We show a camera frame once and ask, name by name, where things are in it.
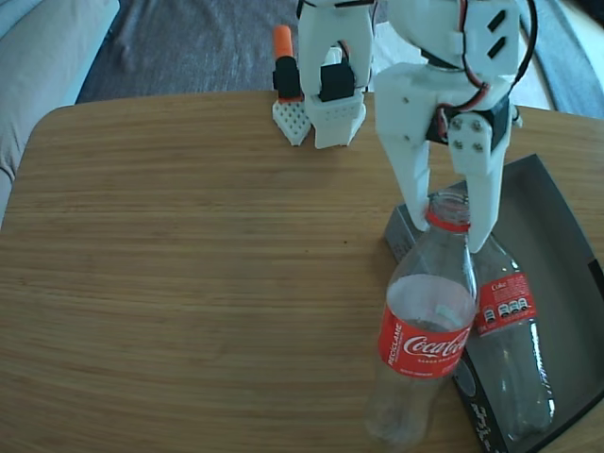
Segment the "orange cylinder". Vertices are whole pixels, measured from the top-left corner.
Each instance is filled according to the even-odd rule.
[[[294,56],[292,31],[288,26],[278,25],[275,27],[273,30],[273,46],[275,49],[275,59]]]

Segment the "gray couch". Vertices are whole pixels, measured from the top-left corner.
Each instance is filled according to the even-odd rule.
[[[0,225],[27,140],[73,105],[118,0],[0,0]]]

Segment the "black box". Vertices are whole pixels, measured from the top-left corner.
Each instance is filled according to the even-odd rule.
[[[385,239],[397,261],[418,231],[404,205]],[[536,156],[506,165],[495,235],[528,276],[539,311],[539,334],[556,413],[549,430],[513,443],[489,403],[497,376],[482,364],[475,332],[455,380],[484,452],[527,453],[549,444],[604,397],[604,276],[575,216]]]

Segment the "plastic bottle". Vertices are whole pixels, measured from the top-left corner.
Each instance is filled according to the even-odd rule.
[[[539,347],[537,309],[527,277],[495,236],[474,256],[479,311],[479,348],[492,376],[489,395],[504,435],[513,441],[545,431],[551,424],[554,397]]]
[[[426,436],[434,399],[460,359],[477,309],[467,197],[437,193],[427,219],[430,229],[388,287],[365,415],[369,433],[393,452]]]

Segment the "red bottle label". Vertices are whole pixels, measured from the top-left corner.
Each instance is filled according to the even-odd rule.
[[[455,332],[430,332],[398,319],[386,305],[379,333],[379,355],[401,375],[441,378],[460,361],[471,327]]]
[[[480,288],[476,328],[486,335],[510,324],[537,316],[537,308],[524,274],[513,274]]]

